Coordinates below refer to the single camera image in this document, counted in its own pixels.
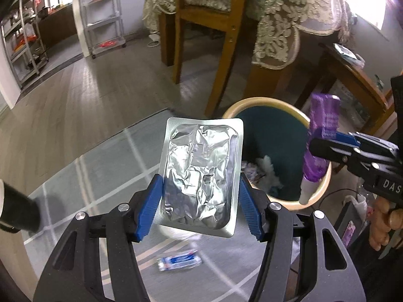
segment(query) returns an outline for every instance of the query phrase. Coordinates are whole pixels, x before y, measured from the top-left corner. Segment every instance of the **shelving unit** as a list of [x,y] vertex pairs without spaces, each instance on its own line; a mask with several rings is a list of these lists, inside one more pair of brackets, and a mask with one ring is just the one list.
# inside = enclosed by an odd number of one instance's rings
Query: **shelving unit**
[[[23,7],[29,2],[33,5],[34,14],[24,16]],[[42,68],[48,62],[48,56],[39,32],[38,11],[35,5],[35,0],[15,0],[9,8],[9,15],[11,15],[15,10],[17,10],[18,13],[17,21],[11,26],[8,26],[10,17],[5,17],[1,22],[1,34],[10,68],[19,87],[23,88],[28,79],[35,74],[40,74]],[[35,42],[30,42],[28,40],[26,29],[28,23],[33,23],[35,25],[37,37]],[[23,35],[24,44],[19,50],[13,52],[13,38],[16,39],[18,36],[21,37],[21,35]],[[35,62],[34,54],[43,55],[39,62]]]
[[126,47],[120,0],[79,0],[85,38],[92,58],[115,47]]

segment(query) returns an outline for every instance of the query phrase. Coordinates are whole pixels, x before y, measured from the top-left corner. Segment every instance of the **chair leg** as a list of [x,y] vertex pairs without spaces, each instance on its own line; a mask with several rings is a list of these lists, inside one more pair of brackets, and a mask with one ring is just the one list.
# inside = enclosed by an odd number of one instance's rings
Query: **chair leg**
[[175,57],[175,15],[159,15],[161,61],[168,67],[174,64]]
[[185,21],[177,13],[175,16],[175,58],[173,69],[173,81],[179,84],[181,81],[182,62],[183,62],[183,42],[185,40]]
[[222,54],[220,63],[218,65],[216,78],[214,80],[213,88],[211,90],[211,94],[207,102],[207,107],[204,112],[207,117],[211,117],[213,115],[221,101],[222,95],[224,94],[229,76],[231,74],[232,66],[234,64],[236,43],[237,37],[235,38],[233,33],[228,32],[225,35],[225,42],[222,48]]

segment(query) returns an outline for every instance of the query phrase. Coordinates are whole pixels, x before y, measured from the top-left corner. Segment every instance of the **silver foil packet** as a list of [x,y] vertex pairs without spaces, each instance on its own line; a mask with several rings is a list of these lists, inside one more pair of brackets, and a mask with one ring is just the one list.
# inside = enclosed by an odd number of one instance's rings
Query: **silver foil packet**
[[154,222],[207,235],[235,230],[243,142],[241,119],[169,118]]

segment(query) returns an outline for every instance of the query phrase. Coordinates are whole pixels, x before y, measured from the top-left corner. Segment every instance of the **teal trash bin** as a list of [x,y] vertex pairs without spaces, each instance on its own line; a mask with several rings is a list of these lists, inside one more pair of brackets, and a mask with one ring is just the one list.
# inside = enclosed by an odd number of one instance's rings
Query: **teal trash bin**
[[309,126],[304,113],[274,98],[255,97],[235,103],[223,118],[243,120],[242,160],[255,163],[256,158],[270,157],[284,186],[277,197],[269,195],[272,202],[279,202],[289,210],[300,210],[322,197],[329,185],[331,165],[308,204],[298,202]]

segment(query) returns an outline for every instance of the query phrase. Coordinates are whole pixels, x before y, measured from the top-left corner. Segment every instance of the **human hand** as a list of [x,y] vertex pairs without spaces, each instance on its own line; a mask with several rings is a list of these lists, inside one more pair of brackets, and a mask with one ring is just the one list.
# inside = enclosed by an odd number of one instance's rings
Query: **human hand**
[[[374,204],[374,213],[371,216],[370,245],[375,251],[389,243],[389,231],[403,228],[403,209],[396,209],[389,214],[390,202],[378,197]],[[394,242],[393,247],[400,247],[400,239]]]

